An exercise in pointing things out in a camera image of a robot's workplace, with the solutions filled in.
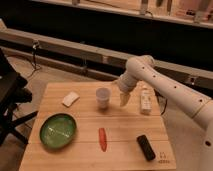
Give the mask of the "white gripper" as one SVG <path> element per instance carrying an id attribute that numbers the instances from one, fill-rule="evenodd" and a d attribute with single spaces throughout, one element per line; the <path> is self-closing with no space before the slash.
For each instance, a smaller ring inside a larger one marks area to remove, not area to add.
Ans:
<path id="1" fill-rule="evenodd" d="M 120 89 L 120 106 L 125 106 L 130 99 L 130 92 L 134 90 L 138 80 L 134 78 L 128 71 L 125 71 L 117 80 L 118 88 Z"/>

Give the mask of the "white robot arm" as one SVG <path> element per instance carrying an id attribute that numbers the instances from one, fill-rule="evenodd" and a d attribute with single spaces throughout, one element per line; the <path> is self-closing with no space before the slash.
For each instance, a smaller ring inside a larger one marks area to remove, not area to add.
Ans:
<path id="1" fill-rule="evenodd" d="M 213 99 L 193 90 L 154 69 L 150 55 L 131 57 L 125 72 L 118 78 L 120 105 L 125 106 L 139 81 L 145 81 L 170 99 L 206 131 L 197 171 L 213 171 Z"/>

